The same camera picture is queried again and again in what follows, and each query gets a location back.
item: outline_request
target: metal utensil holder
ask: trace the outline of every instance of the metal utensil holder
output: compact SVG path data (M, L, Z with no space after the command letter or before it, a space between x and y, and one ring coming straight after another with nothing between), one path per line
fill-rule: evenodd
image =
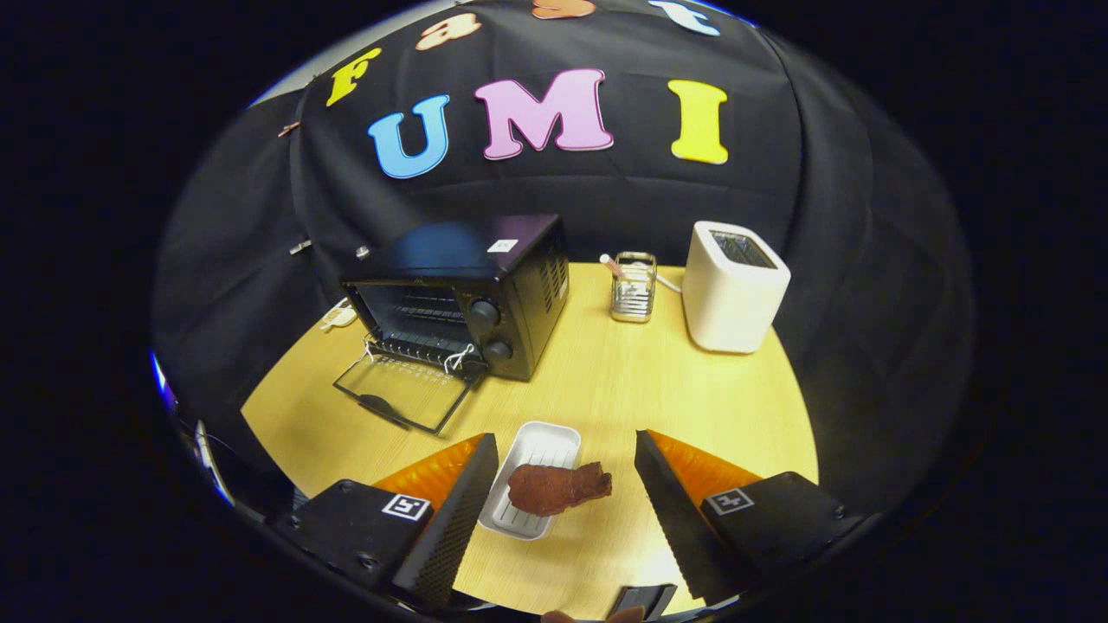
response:
M625 251L615 257L623 278L612 275L612 317L625 323L646 323L654 309L658 261L649 253Z

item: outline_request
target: oven knob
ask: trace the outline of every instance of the oven knob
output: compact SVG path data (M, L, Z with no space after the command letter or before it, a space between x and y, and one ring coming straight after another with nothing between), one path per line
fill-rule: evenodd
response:
M512 347L503 341L490 341L485 345L482 354L490 361L507 361L512 358Z
M488 300L474 300L473 305L470 305L470 314L472 316L470 326L481 335L490 333L500 321L500 312Z

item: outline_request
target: blue letter u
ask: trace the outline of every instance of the blue letter u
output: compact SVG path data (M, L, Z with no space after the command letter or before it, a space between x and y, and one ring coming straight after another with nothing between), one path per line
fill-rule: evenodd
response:
M442 109L450 101L449 95L428 98L412 106L412 112L423 118L423 132L427 134L427 149L417 156L404 153L400 144L400 122L403 113L393 113L379 119L369 126L369 135L377 144L377 161L381 171L390 177L406 180L431 171L447 155L447 120Z

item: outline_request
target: toaster oven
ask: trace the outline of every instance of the toaster oven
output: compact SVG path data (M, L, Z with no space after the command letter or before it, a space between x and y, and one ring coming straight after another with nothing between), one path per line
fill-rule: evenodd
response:
M378 415L438 433L486 374L534 374L568 296L562 219L417 227L340 285L368 333L365 354L336 387Z

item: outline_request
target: foam letter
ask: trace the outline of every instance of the foam letter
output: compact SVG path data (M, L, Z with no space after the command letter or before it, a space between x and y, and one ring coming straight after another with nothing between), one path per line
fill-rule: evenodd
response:
M377 144L377 161L386 175L407 180L422 175L442 162L448 146L447 120L442 109L449 101L449 95L435 95L412 106L412 112L423 118L423 132L427 134L427 149L418 156L407 155L400 144L403 113L381 118L369 126L369 135Z
M534 4L531 14L541 20L583 18L596 10L588 0L534 0Z
M719 144L719 104L727 101L727 93L691 80L670 80L669 90L681 101L681 135L671 146L674 155L708 164L727 162L727 150Z
M417 50L430 50L451 39L461 39L481 28L478 17L473 13L462 13L442 20L423 31L423 39L416 44Z
M376 59L380 53L380 48L373 48L355 59L350 64L342 65L338 71L331 74L334 83L331 85L331 96L327 100L327 105L329 106L342 98L346 98L350 93L353 93L353 90L358 86L358 84L355 83L355 80L358 80L363 73L366 73L366 67L369 65L370 59Z
M650 0L650 4L658 7L669 19L674 20L678 25L685 27L693 32L699 32L700 34L710 34L711 37L719 37L719 31L715 28L700 23L700 20L707 20L702 13L698 13L685 4L678 4L677 2L659 2L657 0Z
M489 110L489 160L520 155L523 144L512 136L512 124L535 151L543 151L554 131L554 121L562 118L562 134L555 139L558 147L593 151L611 147L615 140L604 130L597 88L604 80L598 69L563 71L551 82L542 102L514 80L485 84L474 92Z

